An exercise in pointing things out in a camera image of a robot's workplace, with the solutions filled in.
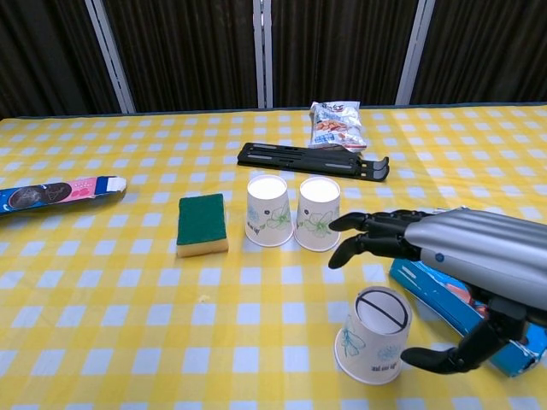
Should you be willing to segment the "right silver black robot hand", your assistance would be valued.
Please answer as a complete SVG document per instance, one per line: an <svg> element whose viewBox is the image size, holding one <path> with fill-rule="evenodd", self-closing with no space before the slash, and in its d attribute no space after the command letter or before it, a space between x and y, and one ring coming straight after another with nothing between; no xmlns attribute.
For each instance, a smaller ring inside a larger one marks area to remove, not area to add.
<svg viewBox="0 0 547 410"><path fill-rule="evenodd" d="M430 214L392 212L345 214L333 231L356 229L334 251L328 266L338 269L354 255L422 261L463 282L487 316L458 344L445 351L407 348L404 362L437 374L468 372L511 341L528 325L546 326L546 226L502 214L456 208Z"/></svg>

